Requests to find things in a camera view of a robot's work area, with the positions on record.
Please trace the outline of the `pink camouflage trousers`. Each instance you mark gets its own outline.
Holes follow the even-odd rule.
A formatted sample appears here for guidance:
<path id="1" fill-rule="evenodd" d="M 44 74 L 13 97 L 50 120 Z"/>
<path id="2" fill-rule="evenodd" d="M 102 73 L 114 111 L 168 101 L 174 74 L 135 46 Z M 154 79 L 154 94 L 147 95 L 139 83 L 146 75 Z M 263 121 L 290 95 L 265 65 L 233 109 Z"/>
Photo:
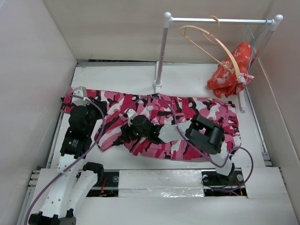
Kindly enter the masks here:
<path id="1" fill-rule="evenodd" d="M 61 107 L 61 110 L 69 115 L 76 106 L 71 103 L 71 97 L 76 97 L 71 95 L 73 90 L 68 90 Z M 107 115 L 104 120 L 96 122 L 91 136 L 101 151 L 115 146 L 114 141 L 121 135 L 120 127 L 127 124 L 128 119 L 124 117 L 124 113 L 128 109 L 135 110 L 137 115 L 144 115 L 152 123 L 159 125 L 179 124 L 191 120 L 195 115 L 201 115 L 224 129 L 222 154 L 226 156 L 226 152 L 241 145 L 239 122 L 235 105 L 232 103 L 213 98 L 176 97 L 164 94 L 141 96 L 106 90 L 87 90 L 87 96 L 89 99 L 107 102 Z M 195 147 L 189 147 L 184 140 L 156 145 L 143 138 L 134 147 L 131 144 L 122 146 L 132 155 L 150 158 L 194 161 L 209 157 L 209 154 L 201 153 Z"/>

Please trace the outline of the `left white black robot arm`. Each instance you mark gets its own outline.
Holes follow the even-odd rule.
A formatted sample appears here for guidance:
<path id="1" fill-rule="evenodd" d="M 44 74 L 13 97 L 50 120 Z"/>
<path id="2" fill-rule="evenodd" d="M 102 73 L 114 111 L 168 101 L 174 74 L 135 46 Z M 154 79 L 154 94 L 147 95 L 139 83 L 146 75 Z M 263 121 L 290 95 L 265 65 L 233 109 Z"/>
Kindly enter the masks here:
<path id="1" fill-rule="evenodd" d="M 46 200 L 37 213 L 30 206 L 24 224 L 26 225 L 75 225 L 75 211 L 83 202 L 89 190 L 104 182 L 101 164 L 83 164 L 87 153 L 96 145 L 91 139 L 98 120 L 107 115 L 107 103 L 86 98 L 86 105 L 75 106 L 68 119 L 61 149 L 57 175 L 37 195 L 32 205 L 49 189 Z"/>

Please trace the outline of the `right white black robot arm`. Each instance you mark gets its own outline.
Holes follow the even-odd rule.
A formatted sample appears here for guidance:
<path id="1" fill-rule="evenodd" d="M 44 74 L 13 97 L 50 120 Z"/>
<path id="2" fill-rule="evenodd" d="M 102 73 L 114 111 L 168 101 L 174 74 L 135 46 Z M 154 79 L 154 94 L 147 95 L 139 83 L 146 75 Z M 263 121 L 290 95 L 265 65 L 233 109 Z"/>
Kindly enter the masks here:
<path id="1" fill-rule="evenodd" d="M 143 138 L 156 145 L 184 140 L 189 147 L 195 147 L 201 153 L 209 154 L 211 162 L 216 166 L 219 183 L 226 185 L 234 178 L 234 163 L 221 153 L 225 140 L 224 129 L 201 115 L 172 125 L 154 124 L 144 115 L 135 115 L 129 117 L 127 124 L 120 129 L 121 135 L 113 143 L 116 146 L 140 141 Z"/>

